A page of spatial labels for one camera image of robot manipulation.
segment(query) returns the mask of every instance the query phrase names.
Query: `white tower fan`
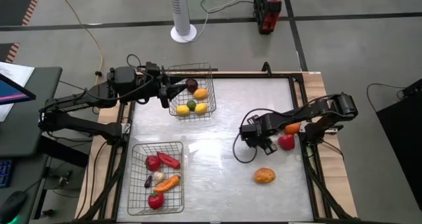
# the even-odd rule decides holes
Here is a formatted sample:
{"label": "white tower fan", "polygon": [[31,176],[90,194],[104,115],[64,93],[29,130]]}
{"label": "white tower fan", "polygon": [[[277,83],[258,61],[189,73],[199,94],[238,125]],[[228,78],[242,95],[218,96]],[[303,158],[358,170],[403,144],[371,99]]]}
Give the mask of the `white tower fan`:
{"label": "white tower fan", "polygon": [[189,22],[187,0],[170,0],[173,9],[174,27],[171,37],[179,43],[187,43],[195,39],[196,28]]}

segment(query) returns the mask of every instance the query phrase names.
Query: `gray floor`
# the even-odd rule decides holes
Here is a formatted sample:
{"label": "gray floor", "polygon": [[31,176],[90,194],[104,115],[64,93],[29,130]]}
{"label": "gray floor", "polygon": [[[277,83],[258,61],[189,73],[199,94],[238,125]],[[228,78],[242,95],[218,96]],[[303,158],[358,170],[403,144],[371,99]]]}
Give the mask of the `gray floor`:
{"label": "gray floor", "polygon": [[[69,1],[83,23],[171,20],[168,0]],[[204,18],[199,1],[189,0],[191,18]],[[207,6],[228,1],[210,0]],[[422,0],[291,2],[296,16],[422,11]],[[250,16],[251,11],[252,5],[243,3],[212,17],[244,17]],[[63,0],[40,0],[30,25],[76,23]],[[297,22],[297,27],[309,70],[322,72],[328,93],[351,94],[359,109],[358,118],[347,123],[339,135],[359,217],[395,223],[422,222],[422,212],[365,95],[366,86],[372,82],[407,86],[421,78],[422,18],[309,21]],[[170,29],[170,26],[151,26],[93,30],[105,55],[103,71],[125,65],[129,53],[139,55],[142,62],[165,66],[206,61],[220,70],[259,70],[268,61],[273,70],[300,70],[288,22],[279,22],[269,36],[259,35],[255,23],[209,24],[196,42],[187,45],[173,42]],[[9,42],[20,43],[17,64],[60,66],[62,80],[88,87],[94,83],[100,57],[84,30],[0,32],[0,43]],[[77,92],[60,85],[56,96]],[[381,109],[396,101],[396,91],[373,88],[371,99]],[[91,111],[76,116],[96,119]],[[75,180],[74,186],[80,185],[81,177]],[[60,191],[77,194],[77,191]],[[44,209],[57,208],[58,203],[65,205],[59,207],[54,219],[35,222],[69,220],[75,212],[76,199],[49,192]]]}

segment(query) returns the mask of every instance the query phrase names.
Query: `metal wire basket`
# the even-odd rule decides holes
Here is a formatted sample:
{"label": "metal wire basket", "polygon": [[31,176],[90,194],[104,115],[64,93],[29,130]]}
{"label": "metal wire basket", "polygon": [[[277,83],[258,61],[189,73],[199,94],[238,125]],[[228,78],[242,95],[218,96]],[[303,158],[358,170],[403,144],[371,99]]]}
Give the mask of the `metal wire basket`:
{"label": "metal wire basket", "polygon": [[[164,204],[153,210],[148,205],[148,197],[157,185],[153,182],[150,188],[145,188],[147,178],[153,174],[147,170],[145,161],[149,155],[163,152],[180,161],[180,169],[173,169],[162,164],[160,171],[166,174],[166,179],[180,176],[180,183],[171,190],[164,192]],[[131,178],[129,183],[129,198],[127,213],[129,215],[151,215],[165,213],[179,213],[185,208],[185,191],[183,188],[183,144],[181,142],[160,142],[137,144],[133,146],[131,158]]]}
{"label": "metal wire basket", "polygon": [[[193,93],[187,89],[183,90],[179,95],[172,99],[169,105],[169,113],[177,117],[181,121],[201,121],[207,120],[217,109],[216,97],[214,94],[214,85],[212,82],[211,65],[209,63],[193,63],[188,65],[170,66],[167,70],[168,74],[175,76],[184,76],[186,79],[177,84],[184,84],[188,78],[193,78],[198,82],[198,88],[204,88],[207,91],[207,97],[204,99],[195,99]],[[193,100],[196,104],[206,103],[207,111],[204,113],[195,113],[191,111],[187,115],[178,115],[176,108],[179,105],[186,105],[188,101]]]}

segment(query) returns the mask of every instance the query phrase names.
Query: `garlic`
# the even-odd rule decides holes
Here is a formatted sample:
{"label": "garlic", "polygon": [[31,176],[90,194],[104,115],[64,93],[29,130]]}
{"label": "garlic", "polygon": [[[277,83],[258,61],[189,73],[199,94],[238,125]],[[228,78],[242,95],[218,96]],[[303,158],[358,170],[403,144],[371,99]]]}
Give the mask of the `garlic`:
{"label": "garlic", "polygon": [[165,177],[166,175],[163,172],[159,172],[159,171],[154,172],[154,180],[156,181],[156,185],[159,182],[162,182]]}

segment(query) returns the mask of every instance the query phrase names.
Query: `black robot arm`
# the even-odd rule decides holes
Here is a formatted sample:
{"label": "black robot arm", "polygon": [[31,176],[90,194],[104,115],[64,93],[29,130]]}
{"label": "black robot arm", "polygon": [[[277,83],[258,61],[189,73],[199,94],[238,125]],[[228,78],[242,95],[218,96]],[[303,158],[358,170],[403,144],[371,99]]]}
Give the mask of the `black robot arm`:
{"label": "black robot arm", "polygon": [[110,69],[107,82],[95,85],[80,94],[47,100],[44,108],[40,109],[38,126],[47,132],[64,128],[87,132],[103,136],[108,144],[118,143],[122,135],[128,132],[128,128],[122,124],[104,125],[74,118],[67,113],[89,107],[110,108],[114,107],[117,101],[145,104],[151,97],[159,98],[162,107],[168,108],[169,101],[186,88],[184,84],[176,84],[183,80],[182,77],[167,75],[163,67],[160,70],[151,62],[141,67],[145,68],[142,74],[137,74],[133,67]]}
{"label": "black robot arm", "polygon": [[248,125],[242,125],[239,129],[241,139],[246,141],[249,147],[260,146],[269,155],[277,150],[275,146],[272,146],[269,136],[275,135],[287,125],[318,116],[321,118],[316,123],[305,126],[306,139],[309,142],[322,139],[325,130],[337,122],[354,119],[357,116],[357,110],[352,97],[347,94],[324,96],[285,113],[274,111],[261,116],[252,116],[247,120]]}

